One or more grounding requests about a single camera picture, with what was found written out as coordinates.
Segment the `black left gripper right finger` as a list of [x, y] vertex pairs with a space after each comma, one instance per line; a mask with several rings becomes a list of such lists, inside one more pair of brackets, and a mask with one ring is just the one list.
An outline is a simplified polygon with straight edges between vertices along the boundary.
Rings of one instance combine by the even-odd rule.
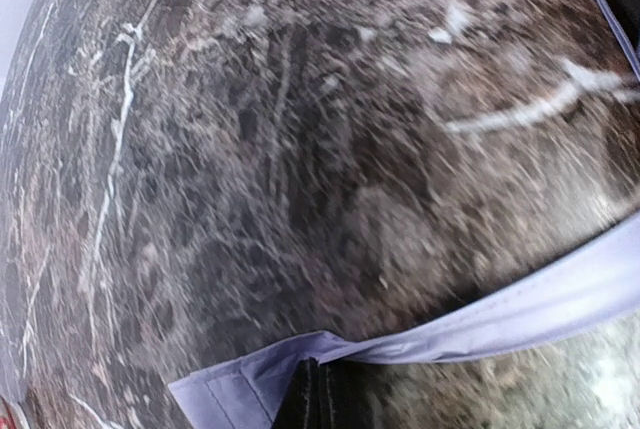
[[321, 365], [319, 427], [382, 428], [383, 406], [376, 388], [371, 365], [344, 360]]

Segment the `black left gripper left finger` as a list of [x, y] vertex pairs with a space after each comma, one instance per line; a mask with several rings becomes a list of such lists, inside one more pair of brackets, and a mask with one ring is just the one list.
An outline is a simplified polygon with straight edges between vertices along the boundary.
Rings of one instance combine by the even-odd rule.
[[301, 361], [296, 367], [284, 399], [285, 428], [318, 428], [319, 369], [315, 359]]

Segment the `lavender folding umbrella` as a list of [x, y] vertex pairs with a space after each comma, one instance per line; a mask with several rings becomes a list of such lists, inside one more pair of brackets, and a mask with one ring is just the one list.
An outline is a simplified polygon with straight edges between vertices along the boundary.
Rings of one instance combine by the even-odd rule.
[[639, 303], [639, 0], [426, 0], [407, 95], [364, 92], [347, 159], [288, 179], [288, 208], [336, 268], [405, 276], [401, 296], [317, 290], [366, 322], [350, 342], [297, 335], [174, 382], [195, 428], [267, 428], [301, 361], [453, 363], [561, 339]]

